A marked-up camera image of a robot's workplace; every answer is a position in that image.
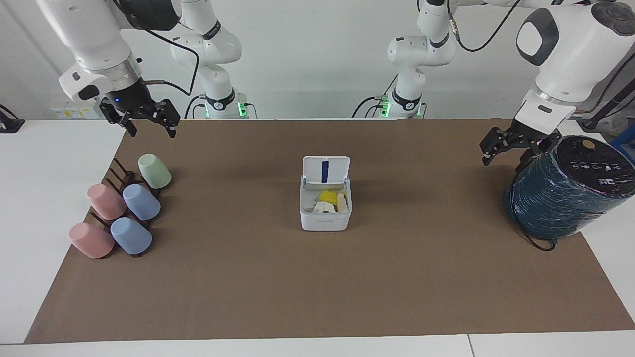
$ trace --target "table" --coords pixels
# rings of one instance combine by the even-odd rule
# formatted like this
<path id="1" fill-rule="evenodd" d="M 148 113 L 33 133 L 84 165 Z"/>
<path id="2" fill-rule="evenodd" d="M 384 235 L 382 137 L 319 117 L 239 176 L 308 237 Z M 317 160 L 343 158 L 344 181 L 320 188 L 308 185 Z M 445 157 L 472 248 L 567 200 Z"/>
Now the table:
<path id="1" fill-rule="evenodd" d="M 573 122 L 563 124 L 561 131 L 564 134 L 582 133 Z M 3 222 L 4 234 L 0 243 L 0 269 L 5 272 L 0 281 L 3 286 L 0 342 L 18 343 L 26 334 L 66 253 L 68 227 L 81 221 L 88 209 L 83 198 L 85 189 L 101 179 L 122 134 L 119 128 L 99 121 L 29 121 L 20 134 L 0 138 L 0 150 L 8 153 L 3 158 L 5 162 L 0 179 L 13 183 L 13 190 L 3 190 L 0 196 L 2 202 L 11 203 L 11 211 Z M 86 148 L 90 148 L 90 155 L 86 154 Z M 67 156 L 62 158 L 59 152 Z M 61 210 L 51 210 L 51 206 L 56 204 L 68 208 L 67 211 L 62 214 Z M 635 240 L 631 239 L 629 231 L 635 228 L 635 222 L 626 217 L 633 209 L 635 201 L 630 200 L 583 230 L 631 316 L 635 313 L 635 282 L 632 280 L 635 262 L 631 259 Z M 23 212 L 27 210 L 34 214 L 25 217 Z M 44 230 L 53 237 L 50 242 L 29 240 L 41 236 Z M 311 350 L 315 355 L 337 356 L 348 355 L 351 351 L 387 355 L 394 354 L 396 348 L 403 348 L 403 353 L 398 355 L 470 356 L 473 350 L 476 356 L 502 356 L 512 352 L 518 355 L 518 349 L 522 348 L 522 353 L 527 356 L 556 356 L 563 351 L 577 356 L 592 356 L 597 355 L 593 350 L 595 346 L 597 351 L 606 355 L 628 356 L 635 349 L 634 341 L 635 332 L 602 332 L 229 342 L 99 342 L 1 346 L 0 354 L 80 355 L 96 349 L 105 354 L 116 351 L 150 353 L 156 349 L 165 353 L 216 351 L 223 356 L 240 349 L 247 355 L 280 355 L 284 351 L 291 356 L 297 355 L 298 349 L 303 349 Z"/>

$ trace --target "white table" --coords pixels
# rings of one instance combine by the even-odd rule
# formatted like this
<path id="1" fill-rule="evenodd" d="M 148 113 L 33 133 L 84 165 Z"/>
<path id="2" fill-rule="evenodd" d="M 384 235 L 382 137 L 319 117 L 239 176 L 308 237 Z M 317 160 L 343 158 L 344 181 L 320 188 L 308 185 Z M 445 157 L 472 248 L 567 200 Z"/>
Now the white table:
<path id="1" fill-rule="evenodd" d="M 561 132 L 582 133 L 573 122 L 564 123 Z M 17 344 L 0 346 L 0 356 L 635 355 L 633 331 L 20 345 L 65 257 L 69 228 L 88 210 L 85 192 L 100 182 L 122 135 L 103 121 L 28 121 L 18 135 L 0 136 L 0 342 Z M 633 212 L 635 199 L 583 230 L 631 317 Z"/>

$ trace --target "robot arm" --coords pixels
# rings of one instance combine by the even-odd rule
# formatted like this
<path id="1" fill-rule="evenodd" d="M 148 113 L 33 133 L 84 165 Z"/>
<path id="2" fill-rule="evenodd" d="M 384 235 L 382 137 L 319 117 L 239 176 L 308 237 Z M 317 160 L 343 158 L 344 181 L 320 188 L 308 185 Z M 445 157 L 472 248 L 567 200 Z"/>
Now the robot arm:
<path id="1" fill-rule="evenodd" d="M 521 56 L 540 69 L 506 130 L 492 128 L 481 142 L 483 163 L 527 147 L 521 165 L 551 149 L 556 130 L 635 42 L 635 15 L 622 3 L 550 6 L 534 11 L 517 37 Z"/>
<path id="2" fill-rule="evenodd" d="M 240 59 L 243 52 L 240 41 L 220 24 L 207 0 L 182 0 L 181 9 L 181 24 L 195 33 L 174 41 L 195 50 L 201 57 L 199 79 L 205 89 L 207 113 L 215 119 L 245 116 L 245 95 L 232 87 L 227 71 L 219 66 Z M 174 45 L 171 52 L 180 65 L 193 67 L 196 63 L 192 53 Z"/>
<path id="3" fill-rule="evenodd" d="M 490 4 L 510 7 L 509 0 L 447 0 L 455 13 L 458 6 Z M 557 5 L 571 5 L 579 0 L 560 0 Z M 521 0 L 516 6 L 539 8 L 556 5 L 552 0 Z M 423 36 L 403 36 L 393 39 L 388 47 L 388 57 L 399 69 L 399 79 L 395 90 L 387 99 L 385 116 L 410 118 L 417 115 L 421 104 L 425 75 L 419 67 L 448 65 L 456 52 L 458 29 L 456 22 L 448 16 L 446 0 L 424 0 L 417 18 L 417 26 Z"/>
<path id="4" fill-rule="evenodd" d="M 138 61 L 121 37 L 109 3 L 37 0 L 57 36 L 75 56 L 76 64 L 62 74 L 60 85 L 75 101 L 105 96 L 100 108 L 108 122 L 125 127 L 133 136 L 137 129 L 130 119 L 148 119 L 165 127 L 170 137 L 174 137 L 180 116 L 170 100 L 155 102 L 150 96 Z M 121 1 L 124 4 L 131 8 L 143 5 L 138 1 Z M 171 1 L 155 2 L 153 6 L 163 15 L 158 17 L 161 25 L 152 29 L 174 27 L 178 16 Z"/>

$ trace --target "box lid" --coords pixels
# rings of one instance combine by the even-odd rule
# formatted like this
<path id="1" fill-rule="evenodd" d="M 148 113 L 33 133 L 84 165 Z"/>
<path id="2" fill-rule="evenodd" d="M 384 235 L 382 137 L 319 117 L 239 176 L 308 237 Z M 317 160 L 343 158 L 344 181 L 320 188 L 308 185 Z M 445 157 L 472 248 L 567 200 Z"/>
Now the box lid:
<path id="1" fill-rule="evenodd" d="M 305 156 L 302 174 L 309 184 L 343 184 L 350 164 L 348 156 Z"/>

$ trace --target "wrapped cylinder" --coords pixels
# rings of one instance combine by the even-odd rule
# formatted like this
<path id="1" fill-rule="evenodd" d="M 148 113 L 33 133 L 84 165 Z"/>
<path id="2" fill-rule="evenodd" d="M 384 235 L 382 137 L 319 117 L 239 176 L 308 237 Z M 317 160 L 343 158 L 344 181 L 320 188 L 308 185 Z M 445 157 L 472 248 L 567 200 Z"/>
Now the wrapped cylinder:
<path id="1" fill-rule="evenodd" d="M 569 136 L 517 176 L 504 202 L 507 213 L 528 234 L 556 241 L 633 194 L 635 168 L 621 153 L 592 138 Z"/>

